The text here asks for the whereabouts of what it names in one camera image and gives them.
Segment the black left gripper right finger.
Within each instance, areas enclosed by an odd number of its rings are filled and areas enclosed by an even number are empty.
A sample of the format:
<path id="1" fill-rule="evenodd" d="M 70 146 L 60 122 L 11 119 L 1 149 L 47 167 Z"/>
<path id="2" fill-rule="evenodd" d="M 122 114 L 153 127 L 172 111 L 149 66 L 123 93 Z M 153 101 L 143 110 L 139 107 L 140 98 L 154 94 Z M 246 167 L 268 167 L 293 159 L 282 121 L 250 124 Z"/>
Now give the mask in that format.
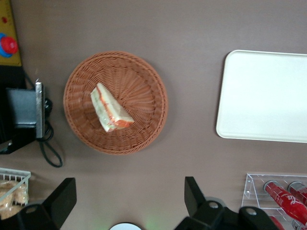
<path id="1" fill-rule="evenodd" d="M 272 219 L 256 207 L 242 207 L 236 213 L 203 195 L 194 177 L 186 176 L 184 201 L 188 211 L 177 230 L 277 230 Z"/>

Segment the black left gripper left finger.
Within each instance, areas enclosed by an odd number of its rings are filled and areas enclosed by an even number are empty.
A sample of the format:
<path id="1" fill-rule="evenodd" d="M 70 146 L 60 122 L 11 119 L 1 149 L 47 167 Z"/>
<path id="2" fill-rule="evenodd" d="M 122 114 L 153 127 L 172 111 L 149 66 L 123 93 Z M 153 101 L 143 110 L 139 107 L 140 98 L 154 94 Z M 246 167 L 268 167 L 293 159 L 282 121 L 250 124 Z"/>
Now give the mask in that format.
<path id="1" fill-rule="evenodd" d="M 59 230 L 77 203 L 76 179 L 66 178 L 41 203 L 0 221 L 2 230 Z"/>

